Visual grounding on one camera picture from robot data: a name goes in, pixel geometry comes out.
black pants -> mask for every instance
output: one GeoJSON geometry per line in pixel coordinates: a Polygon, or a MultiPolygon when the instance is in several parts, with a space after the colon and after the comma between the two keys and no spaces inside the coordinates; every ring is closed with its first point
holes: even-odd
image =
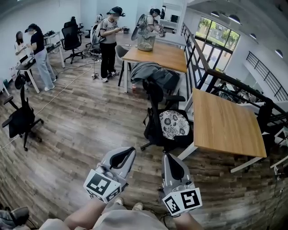
{"type": "Polygon", "coordinates": [[[107,71],[114,72],[114,64],[115,64],[115,47],[117,43],[100,43],[100,51],[102,54],[102,63],[101,63],[101,77],[107,78],[107,71]]]}
{"type": "MultiPolygon", "coordinates": [[[[25,57],[21,58],[20,63],[22,64],[22,62],[25,61],[27,58],[28,58],[27,55],[25,57]]],[[[26,82],[30,82],[31,81],[27,71],[25,71],[25,79],[26,79],[26,82]]]]}

gray jacket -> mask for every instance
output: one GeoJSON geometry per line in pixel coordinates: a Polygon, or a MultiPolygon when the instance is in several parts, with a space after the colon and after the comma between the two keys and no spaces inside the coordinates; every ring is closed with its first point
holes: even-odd
{"type": "Polygon", "coordinates": [[[137,83],[142,79],[152,77],[161,88],[169,89],[168,85],[175,85],[179,80],[177,73],[168,71],[154,62],[136,63],[131,70],[131,82],[137,83]]]}

ceiling light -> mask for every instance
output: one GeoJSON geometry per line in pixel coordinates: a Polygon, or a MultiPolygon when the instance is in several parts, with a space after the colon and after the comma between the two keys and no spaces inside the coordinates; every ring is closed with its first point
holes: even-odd
{"type": "Polygon", "coordinates": [[[219,13],[217,11],[212,11],[211,14],[216,16],[216,17],[219,17],[219,13]]]}
{"type": "Polygon", "coordinates": [[[251,36],[252,38],[254,38],[255,40],[257,40],[257,38],[256,38],[256,35],[255,35],[255,34],[250,34],[250,36],[251,36]]]}
{"type": "Polygon", "coordinates": [[[240,19],[234,14],[230,15],[229,19],[234,21],[234,22],[236,22],[236,23],[238,23],[238,24],[240,24],[240,19]]]}
{"type": "Polygon", "coordinates": [[[281,57],[283,58],[283,53],[280,49],[275,50],[275,52],[281,57]]]}

black staircase railing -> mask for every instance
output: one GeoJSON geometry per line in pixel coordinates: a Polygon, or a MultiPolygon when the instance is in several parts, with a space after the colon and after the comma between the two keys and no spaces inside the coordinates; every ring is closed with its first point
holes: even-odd
{"type": "Polygon", "coordinates": [[[251,52],[246,60],[254,67],[279,101],[288,101],[288,94],[270,70],[251,52]]]}
{"type": "MultiPolygon", "coordinates": [[[[238,104],[245,103],[248,106],[251,106],[255,111],[255,114],[257,114],[261,104],[259,105],[256,103],[267,101],[267,97],[241,81],[217,70],[211,69],[197,44],[194,35],[185,23],[183,23],[181,35],[186,39],[186,47],[184,51],[188,69],[186,74],[187,104],[185,105],[185,110],[188,110],[192,106],[193,88],[198,88],[208,93],[224,97],[225,99],[238,104]],[[203,68],[199,68],[200,62],[202,63],[203,68]]],[[[270,125],[275,125],[273,126],[276,127],[275,129],[278,129],[283,125],[288,125],[288,113],[274,103],[273,114],[270,117],[270,122],[270,125]]]]}

black and white floral cushion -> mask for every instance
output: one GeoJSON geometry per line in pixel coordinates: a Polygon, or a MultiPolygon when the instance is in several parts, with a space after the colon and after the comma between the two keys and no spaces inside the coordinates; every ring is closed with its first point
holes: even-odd
{"type": "Polygon", "coordinates": [[[174,136],[188,135],[190,126],[182,114],[167,110],[162,112],[159,117],[164,137],[174,140],[174,136]]]}

